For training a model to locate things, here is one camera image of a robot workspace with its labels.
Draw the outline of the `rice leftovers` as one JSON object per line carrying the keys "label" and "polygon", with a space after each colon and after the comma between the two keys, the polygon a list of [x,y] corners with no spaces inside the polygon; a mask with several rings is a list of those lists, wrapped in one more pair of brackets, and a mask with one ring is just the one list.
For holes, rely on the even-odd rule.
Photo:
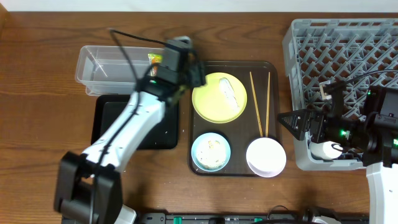
{"label": "rice leftovers", "polygon": [[195,155],[202,167],[213,170],[226,161],[226,148],[220,141],[205,140],[199,143]]}

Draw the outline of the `white cup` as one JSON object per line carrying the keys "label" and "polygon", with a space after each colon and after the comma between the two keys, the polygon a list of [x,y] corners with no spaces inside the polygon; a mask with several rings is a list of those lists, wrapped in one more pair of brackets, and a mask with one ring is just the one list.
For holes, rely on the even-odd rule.
{"label": "white cup", "polygon": [[308,148],[315,158],[325,161],[336,159],[343,153],[343,148],[332,141],[323,143],[311,142]]}

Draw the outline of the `orange green snack wrapper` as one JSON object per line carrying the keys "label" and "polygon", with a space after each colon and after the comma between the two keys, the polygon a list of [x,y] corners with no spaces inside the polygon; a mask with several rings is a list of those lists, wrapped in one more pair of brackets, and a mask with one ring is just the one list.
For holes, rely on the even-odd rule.
{"label": "orange green snack wrapper", "polygon": [[[155,64],[155,63],[161,63],[162,62],[162,55],[161,54],[149,53],[148,54],[148,58],[149,58],[149,62],[150,62],[151,65]],[[157,73],[157,67],[153,66],[151,68],[150,75],[152,77],[154,77],[154,76],[156,76],[156,73]]]}

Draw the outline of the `blue bowl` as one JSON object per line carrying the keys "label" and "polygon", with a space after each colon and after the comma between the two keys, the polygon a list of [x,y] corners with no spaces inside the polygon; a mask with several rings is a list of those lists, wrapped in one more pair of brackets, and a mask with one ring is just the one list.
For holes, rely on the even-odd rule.
{"label": "blue bowl", "polygon": [[190,154],[193,163],[200,170],[217,172],[229,162],[231,147],[222,135],[205,133],[194,140]]}

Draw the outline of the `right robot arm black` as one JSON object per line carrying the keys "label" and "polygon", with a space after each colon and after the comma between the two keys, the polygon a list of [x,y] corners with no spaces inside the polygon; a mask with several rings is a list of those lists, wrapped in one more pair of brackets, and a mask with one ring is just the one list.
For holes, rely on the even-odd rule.
{"label": "right robot arm black", "polygon": [[296,163],[302,170],[366,168],[370,223],[397,223],[397,90],[370,86],[364,95],[364,121],[343,117],[343,93],[366,72],[349,80],[319,84],[331,110],[280,113],[278,121],[295,137]]}

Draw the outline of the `white wrapper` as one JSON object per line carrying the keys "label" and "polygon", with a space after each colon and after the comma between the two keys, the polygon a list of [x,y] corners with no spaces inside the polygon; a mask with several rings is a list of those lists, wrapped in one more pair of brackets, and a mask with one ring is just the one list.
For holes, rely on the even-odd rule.
{"label": "white wrapper", "polygon": [[237,99],[234,94],[233,87],[231,86],[229,80],[227,78],[221,78],[219,81],[219,89],[220,92],[224,95],[227,103],[234,111],[239,110],[239,105]]}

